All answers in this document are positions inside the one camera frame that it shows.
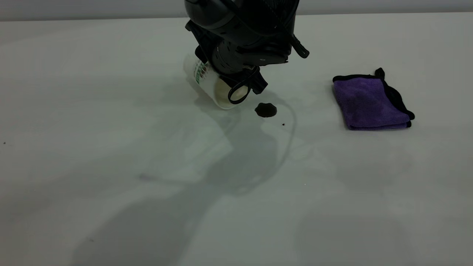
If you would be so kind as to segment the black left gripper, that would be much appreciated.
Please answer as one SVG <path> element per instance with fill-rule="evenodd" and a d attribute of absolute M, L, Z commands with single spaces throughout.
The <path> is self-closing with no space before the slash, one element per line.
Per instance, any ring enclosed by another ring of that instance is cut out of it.
<path fill-rule="evenodd" d="M 230 77 L 238 74 L 238 89 L 260 94 L 268 83 L 260 68 L 267 65 L 284 64 L 291 54 L 289 42 L 277 37 L 259 37 L 253 42 L 237 44 L 220 36 L 209 36 L 207 31 L 189 20 L 186 29 L 198 43 L 196 57 L 207 63 L 217 74 Z"/>

